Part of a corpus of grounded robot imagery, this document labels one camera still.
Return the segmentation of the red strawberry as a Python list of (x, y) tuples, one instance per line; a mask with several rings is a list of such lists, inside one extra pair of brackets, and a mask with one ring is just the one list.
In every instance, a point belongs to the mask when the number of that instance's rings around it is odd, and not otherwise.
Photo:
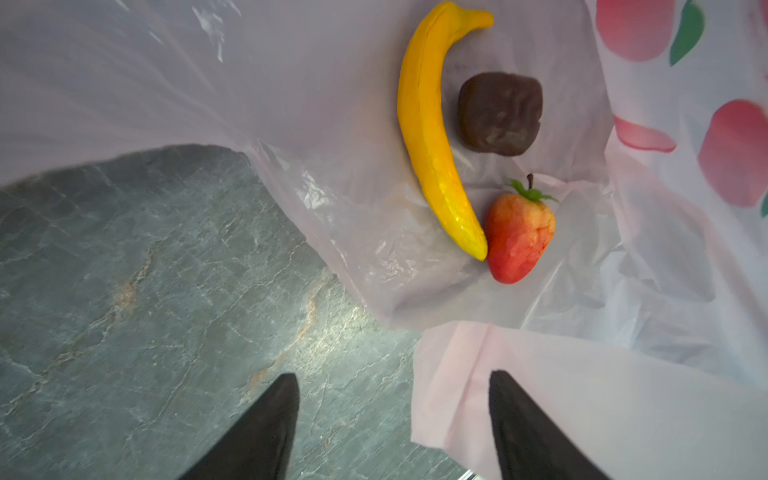
[(526, 184), (511, 179), (508, 185), (513, 191), (493, 203), (483, 224), (491, 275), (507, 285), (525, 278), (547, 249), (556, 231), (556, 217), (546, 201), (558, 202), (534, 187), (532, 173), (526, 176)]

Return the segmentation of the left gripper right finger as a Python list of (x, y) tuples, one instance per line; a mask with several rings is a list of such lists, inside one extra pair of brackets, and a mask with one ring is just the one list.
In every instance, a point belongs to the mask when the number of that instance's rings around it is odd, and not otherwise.
[(488, 405), (504, 480), (608, 479), (508, 372), (491, 372)]

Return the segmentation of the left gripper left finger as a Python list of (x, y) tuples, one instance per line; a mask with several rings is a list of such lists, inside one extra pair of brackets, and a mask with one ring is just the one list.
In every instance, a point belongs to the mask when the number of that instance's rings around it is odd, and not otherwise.
[(182, 477), (284, 479), (294, 444), (299, 405), (296, 375), (280, 375)]

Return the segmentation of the dark brown fruit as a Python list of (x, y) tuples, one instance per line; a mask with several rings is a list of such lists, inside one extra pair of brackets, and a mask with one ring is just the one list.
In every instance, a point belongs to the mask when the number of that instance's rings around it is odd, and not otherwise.
[(543, 89), (532, 77), (506, 72), (477, 74), (458, 95), (458, 132), (472, 151), (507, 157), (524, 154), (535, 141)]

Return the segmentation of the long yellow banana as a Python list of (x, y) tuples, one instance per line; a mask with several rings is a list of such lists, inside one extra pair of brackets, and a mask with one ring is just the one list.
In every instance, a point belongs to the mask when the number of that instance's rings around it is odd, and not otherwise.
[(459, 176), (442, 110), (442, 72), (450, 48), (494, 24), (491, 13), (451, 1), (435, 6), (412, 35), (402, 60), (397, 117), (401, 134), (432, 212), (450, 238), (483, 261), (488, 244)]

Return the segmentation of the pink fruit print plastic bag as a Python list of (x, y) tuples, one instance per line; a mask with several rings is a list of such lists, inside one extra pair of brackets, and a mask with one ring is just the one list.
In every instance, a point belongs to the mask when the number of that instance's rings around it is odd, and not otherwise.
[(1, 475), (767, 475), (763, 1), (5, 1)]

